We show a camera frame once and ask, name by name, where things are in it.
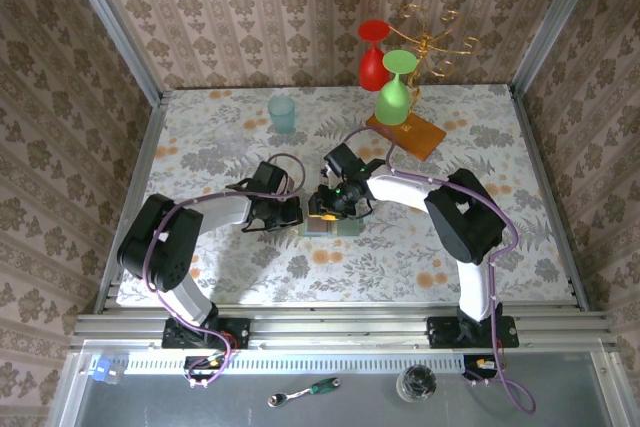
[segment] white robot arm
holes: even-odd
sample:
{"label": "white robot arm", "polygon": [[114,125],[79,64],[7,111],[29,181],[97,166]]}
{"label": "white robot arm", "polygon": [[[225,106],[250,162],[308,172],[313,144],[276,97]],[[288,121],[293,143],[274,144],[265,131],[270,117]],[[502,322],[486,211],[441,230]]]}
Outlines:
{"label": "white robot arm", "polygon": [[[118,262],[134,276],[148,281],[165,307],[180,320],[209,331],[234,332],[240,340],[246,337],[240,333],[248,329],[249,320],[219,318],[216,305],[188,273],[196,241],[205,232],[225,225],[246,224],[242,231],[253,232],[302,223],[300,198],[294,196],[290,187],[292,184],[284,170],[261,162],[253,177],[229,186],[228,191],[208,196],[215,200],[201,199],[189,208],[177,208],[173,200],[154,194],[145,201],[122,241]],[[262,225],[254,228],[254,221]],[[145,256],[152,243],[155,247],[145,267]],[[163,347],[216,347],[215,338],[184,329],[174,319],[169,319],[167,324]]]}
{"label": "white robot arm", "polygon": [[[309,214],[326,220],[356,218],[359,217],[356,204],[363,199],[398,202],[429,214],[442,245],[458,264],[459,334],[471,343],[486,343],[487,320],[492,312],[489,271],[483,260],[502,242],[505,223],[500,217],[474,197],[435,185],[428,177],[399,175],[382,159],[374,159],[365,165],[344,143],[324,159],[327,171],[333,172],[341,182],[335,188],[318,186],[309,201]],[[468,170],[456,171],[449,176],[448,182],[493,202]]]}
{"label": "white robot arm", "polygon": [[[375,200],[386,200],[420,209],[429,213],[425,200],[435,186],[428,182],[395,176],[386,165],[378,167],[367,180]],[[458,264],[460,278],[459,307],[473,320],[480,322],[491,314],[489,310],[489,273],[486,265],[473,262]]]}

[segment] table surface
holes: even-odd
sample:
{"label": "table surface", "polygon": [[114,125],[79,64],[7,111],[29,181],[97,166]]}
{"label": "table surface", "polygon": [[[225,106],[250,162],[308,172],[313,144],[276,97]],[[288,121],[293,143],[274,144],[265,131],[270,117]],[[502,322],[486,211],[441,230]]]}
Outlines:
{"label": "table surface", "polygon": [[[296,132],[277,134],[268,100],[296,102]],[[189,90],[173,92],[151,168],[146,195],[187,199],[222,190],[250,176],[277,152],[299,157],[307,169],[302,201],[319,182],[322,157],[371,116],[376,93],[357,87]],[[397,149],[395,166],[446,178],[471,170],[511,217],[519,247],[500,258],[498,293],[506,301],[572,300],[563,259],[505,85],[425,86],[416,113],[447,131],[420,162]],[[246,155],[221,158],[213,130],[242,125]],[[384,158],[389,142],[363,132],[349,142],[365,161]],[[294,179],[289,160],[278,159]],[[379,202],[359,237],[300,237],[240,232],[227,226],[201,236],[190,274],[216,303],[420,302],[456,303],[457,266],[443,250],[429,217],[403,205]],[[118,303],[157,306],[141,282],[123,274]]]}

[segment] clear plastic cup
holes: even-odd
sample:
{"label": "clear plastic cup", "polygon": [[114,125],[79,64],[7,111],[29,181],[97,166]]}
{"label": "clear plastic cup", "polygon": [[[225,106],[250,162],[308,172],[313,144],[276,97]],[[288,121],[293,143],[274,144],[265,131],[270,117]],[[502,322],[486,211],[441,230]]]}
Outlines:
{"label": "clear plastic cup", "polygon": [[292,133],[296,119],[296,104],[291,97],[277,95],[269,101],[269,115],[279,134]]}
{"label": "clear plastic cup", "polygon": [[436,391],[436,376],[425,365],[412,365],[398,376],[396,389],[405,402],[427,400]]}
{"label": "clear plastic cup", "polygon": [[246,153],[242,127],[222,124],[213,130],[213,142],[223,159],[237,159]]}

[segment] floral wallpaper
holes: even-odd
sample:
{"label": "floral wallpaper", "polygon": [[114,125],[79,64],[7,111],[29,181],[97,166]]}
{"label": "floral wallpaper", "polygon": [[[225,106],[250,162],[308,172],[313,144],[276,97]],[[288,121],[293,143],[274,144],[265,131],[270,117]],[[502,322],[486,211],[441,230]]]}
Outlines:
{"label": "floral wallpaper", "polygon": [[148,116],[87,0],[0,0],[0,425],[44,425]]}
{"label": "floral wallpaper", "polygon": [[579,0],[526,100],[585,288],[640,399],[640,0]]}
{"label": "floral wallpaper", "polygon": [[[354,85],[368,48],[358,26],[371,18],[412,35],[420,24],[433,33],[452,27],[458,39],[476,36],[483,50],[459,59],[458,71],[444,82],[508,83],[551,1],[113,0],[164,90]],[[426,8],[420,19],[399,15],[409,3]],[[454,24],[440,19],[445,9],[459,11],[460,18]],[[393,34],[384,48],[402,42]]]}

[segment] wine glass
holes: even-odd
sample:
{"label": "wine glass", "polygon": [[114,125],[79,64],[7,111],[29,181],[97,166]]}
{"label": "wine glass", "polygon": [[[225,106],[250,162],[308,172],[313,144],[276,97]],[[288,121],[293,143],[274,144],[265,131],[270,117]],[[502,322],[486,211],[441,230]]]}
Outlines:
{"label": "wine glass", "polygon": [[371,42],[371,48],[360,61],[360,86],[365,90],[378,91],[391,78],[382,63],[384,53],[376,46],[376,42],[384,40],[390,30],[389,24],[384,20],[368,20],[358,29],[360,38]]}
{"label": "wine glass", "polygon": [[409,89],[400,81],[400,75],[413,72],[418,59],[406,50],[392,50],[385,54],[382,62],[389,72],[396,75],[378,95],[376,118],[385,125],[400,125],[407,120],[411,107]]}

